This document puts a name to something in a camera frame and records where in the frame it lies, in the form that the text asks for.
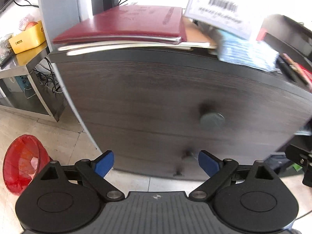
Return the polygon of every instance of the barcode label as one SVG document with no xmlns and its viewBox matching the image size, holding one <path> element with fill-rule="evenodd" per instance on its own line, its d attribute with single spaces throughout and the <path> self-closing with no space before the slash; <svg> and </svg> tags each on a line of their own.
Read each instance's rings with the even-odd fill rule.
<svg viewBox="0 0 312 234">
<path fill-rule="evenodd" d="M 236 12 L 237 10 L 237 5 L 228 0 L 209 0 L 209 5 L 218 6 L 232 12 Z"/>
</svg>

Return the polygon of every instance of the yellow storage bin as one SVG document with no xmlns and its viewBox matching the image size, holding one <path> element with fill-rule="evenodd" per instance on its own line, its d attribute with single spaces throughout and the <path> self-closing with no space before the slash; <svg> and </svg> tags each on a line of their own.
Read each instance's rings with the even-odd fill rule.
<svg viewBox="0 0 312 234">
<path fill-rule="evenodd" d="M 9 39 L 15 54 L 40 46 L 46 41 L 42 22 Z"/>
</svg>

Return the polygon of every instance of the red folder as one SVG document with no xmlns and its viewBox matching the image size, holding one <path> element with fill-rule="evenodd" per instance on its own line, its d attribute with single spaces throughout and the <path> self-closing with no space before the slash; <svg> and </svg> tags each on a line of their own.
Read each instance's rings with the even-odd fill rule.
<svg viewBox="0 0 312 234">
<path fill-rule="evenodd" d="M 58 35 L 54 44 L 140 40 L 179 44 L 186 41 L 182 8 L 126 5 L 97 14 Z"/>
</svg>

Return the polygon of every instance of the red trash bag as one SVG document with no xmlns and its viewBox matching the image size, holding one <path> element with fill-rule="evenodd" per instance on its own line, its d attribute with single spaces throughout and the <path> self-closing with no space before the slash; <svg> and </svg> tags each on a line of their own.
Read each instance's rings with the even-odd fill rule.
<svg viewBox="0 0 312 234">
<path fill-rule="evenodd" d="M 21 195 L 34 176 L 48 163 L 50 157 L 41 142 L 33 135 L 16 138 L 3 160 L 3 179 L 7 189 Z"/>
</svg>

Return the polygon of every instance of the white box on shelf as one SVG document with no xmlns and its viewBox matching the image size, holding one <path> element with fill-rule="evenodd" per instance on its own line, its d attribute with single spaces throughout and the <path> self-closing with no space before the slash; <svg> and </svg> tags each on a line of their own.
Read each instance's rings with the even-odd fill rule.
<svg viewBox="0 0 312 234">
<path fill-rule="evenodd" d="M 254 1 L 189 0 L 184 15 L 233 33 L 246 40 L 255 40 L 265 18 Z"/>
</svg>

